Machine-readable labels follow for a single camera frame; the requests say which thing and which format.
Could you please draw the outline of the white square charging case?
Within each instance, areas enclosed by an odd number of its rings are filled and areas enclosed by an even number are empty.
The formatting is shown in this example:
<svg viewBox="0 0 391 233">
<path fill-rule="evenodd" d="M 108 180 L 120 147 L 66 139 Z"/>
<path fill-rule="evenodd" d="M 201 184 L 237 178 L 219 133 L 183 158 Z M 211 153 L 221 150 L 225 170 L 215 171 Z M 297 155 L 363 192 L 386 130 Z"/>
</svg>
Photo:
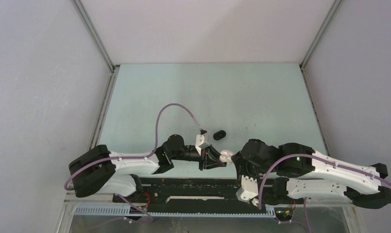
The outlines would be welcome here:
<svg viewBox="0 0 391 233">
<path fill-rule="evenodd" d="M 223 163 L 233 163 L 232 156 L 234 156 L 234 152 L 229 150 L 222 150 L 220 152 L 219 159 Z"/>
</svg>

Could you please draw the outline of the black oval charging case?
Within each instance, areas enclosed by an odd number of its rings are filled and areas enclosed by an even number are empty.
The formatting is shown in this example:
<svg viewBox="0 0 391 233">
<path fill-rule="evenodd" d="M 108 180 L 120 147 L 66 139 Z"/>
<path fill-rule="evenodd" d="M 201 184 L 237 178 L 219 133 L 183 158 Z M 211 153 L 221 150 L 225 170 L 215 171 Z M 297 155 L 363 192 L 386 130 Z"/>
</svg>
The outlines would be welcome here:
<svg viewBox="0 0 391 233">
<path fill-rule="evenodd" d="M 213 139 L 216 141 L 222 140 L 227 136 L 227 133 L 225 130 L 219 130 L 213 134 Z"/>
</svg>

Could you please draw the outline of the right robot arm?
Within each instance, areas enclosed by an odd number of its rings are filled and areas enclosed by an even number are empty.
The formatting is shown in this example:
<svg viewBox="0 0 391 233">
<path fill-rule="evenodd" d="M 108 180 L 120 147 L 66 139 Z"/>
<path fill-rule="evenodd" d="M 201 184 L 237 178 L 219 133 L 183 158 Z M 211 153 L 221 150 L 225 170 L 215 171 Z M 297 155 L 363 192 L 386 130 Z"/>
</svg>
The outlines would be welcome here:
<svg viewBox="0 0 391 233">
<path fill-rule="evenodd" d="M 248 140 L 238 153 L 217 152 L 203 139 L 195 148 L 201 169 L 234 164 L 241 183 L 237 199 L 257 207 L 305 198 L 340 199 L 365 209 L 391 203 L 391 189 L 383 185 L 388 171 L 381 163 L 357 166 L 298 143 L 274 147 L 258 139 Z"/>
</svg>

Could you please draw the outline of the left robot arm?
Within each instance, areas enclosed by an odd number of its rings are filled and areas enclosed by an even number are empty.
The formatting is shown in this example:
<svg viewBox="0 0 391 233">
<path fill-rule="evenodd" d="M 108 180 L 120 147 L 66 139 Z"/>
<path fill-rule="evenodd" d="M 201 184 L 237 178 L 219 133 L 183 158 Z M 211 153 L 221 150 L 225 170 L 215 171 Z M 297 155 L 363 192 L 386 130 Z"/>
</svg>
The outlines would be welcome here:
<svg viewBox="0 0 391 233">
<path fill-rule="evenodd" d="M 98 145 L 69 164 L 72 190 L 78 198 L 114 193 L 138 202 L 143 196 L 138 175 L 165 173 L 174 168 L 173 160 L 198 162 L 200 170 L 225 167 L 232 153 L 218 152 L 207 139 L 206 133 L 199 134 L 195 145 L 185 145 L 183 137 L 174 134 L 151 155 L 118 153 Z"/>
</svg>

